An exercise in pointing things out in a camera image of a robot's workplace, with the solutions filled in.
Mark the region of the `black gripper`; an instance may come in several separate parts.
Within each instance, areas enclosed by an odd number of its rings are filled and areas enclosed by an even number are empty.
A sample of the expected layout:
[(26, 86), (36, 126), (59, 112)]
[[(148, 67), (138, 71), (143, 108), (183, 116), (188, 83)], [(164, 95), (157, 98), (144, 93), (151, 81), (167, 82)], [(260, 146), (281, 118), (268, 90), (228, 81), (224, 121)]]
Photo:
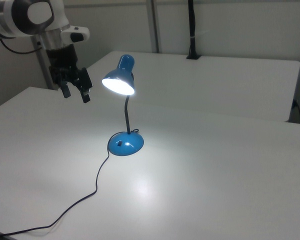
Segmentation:
[(69, 44), (59, 49), (45, 51), (49, 62), (49, 72), (54, 84), (59, 85), (63, 97), (69, 98), (71, 92), (67, 82), (76, 85), (80, 91), (82, 101), (88, 103), (90, 89), (93, 87), (88, 71), (85, 67), (77, 68), (78, 57), (73, 44)]

